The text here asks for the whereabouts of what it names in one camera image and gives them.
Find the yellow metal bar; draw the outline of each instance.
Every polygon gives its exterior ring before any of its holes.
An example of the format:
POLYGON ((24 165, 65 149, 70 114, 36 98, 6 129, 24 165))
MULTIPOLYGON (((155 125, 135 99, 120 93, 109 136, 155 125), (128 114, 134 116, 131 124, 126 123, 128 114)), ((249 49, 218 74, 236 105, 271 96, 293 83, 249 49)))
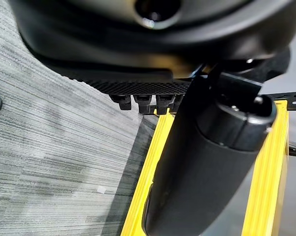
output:
POLYGON ((276 102, 273 131, 259 153, 252 177, 242 236, 277 236, 288 164, 287 101, 276 102))
MULTIPOLYGON (((255 163, 242 236, 278 234, 287 173, 289 115, 286 101, 276 104, 276 122, 255 163)), ((159 118, 121 236, 145 236, 141 227, 144 204, 173 121, 170 114, 159 118)))
POLYGON ((173 121, 174 117, 169 113, 159 118, 121 236, 146 236, 141 227, 144 204, 173 121))

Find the round hole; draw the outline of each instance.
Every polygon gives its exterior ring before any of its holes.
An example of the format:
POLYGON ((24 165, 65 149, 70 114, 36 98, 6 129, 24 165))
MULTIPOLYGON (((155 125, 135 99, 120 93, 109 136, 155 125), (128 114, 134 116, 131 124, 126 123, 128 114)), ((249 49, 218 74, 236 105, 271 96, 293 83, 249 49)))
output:
POLYGON ((153 22, 168 20, 180 7, 180 0, 137 0, 135 3, 138 15, 153 22))

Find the black cylinder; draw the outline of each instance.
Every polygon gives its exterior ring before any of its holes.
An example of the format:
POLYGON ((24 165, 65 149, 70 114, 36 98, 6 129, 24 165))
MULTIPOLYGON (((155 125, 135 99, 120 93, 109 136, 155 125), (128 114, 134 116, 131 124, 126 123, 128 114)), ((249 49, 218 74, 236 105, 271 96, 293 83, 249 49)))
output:
POLYGON ((148 236, 201 235, 235 194, 275 120, 265 97, 242 112, 215 101, 208 88, 193 82, 175 117, 146 202, 148 236))

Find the gray carpet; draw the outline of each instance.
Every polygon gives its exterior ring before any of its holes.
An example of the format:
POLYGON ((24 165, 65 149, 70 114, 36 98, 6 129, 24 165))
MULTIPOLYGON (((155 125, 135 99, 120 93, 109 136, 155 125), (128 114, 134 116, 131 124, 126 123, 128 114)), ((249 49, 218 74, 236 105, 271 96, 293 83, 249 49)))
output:
POLYGON ((0 0, 0 236, 120 234, 156 117, 30 55, 0 0))

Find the bolt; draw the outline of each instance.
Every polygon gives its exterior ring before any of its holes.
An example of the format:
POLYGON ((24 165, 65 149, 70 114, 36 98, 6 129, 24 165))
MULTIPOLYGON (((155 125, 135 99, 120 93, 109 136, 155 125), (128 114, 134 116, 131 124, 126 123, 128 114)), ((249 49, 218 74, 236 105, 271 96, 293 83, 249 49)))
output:
POLYGON ((255 97, 254 103, 263 104, 264 99, 262 97, 255 97))
POLYGON ((237 106, 232 106, 232 109, 233 109, 234 111, 236 111, 236 112, 239 111, 239 109, 237 108, 237 106))

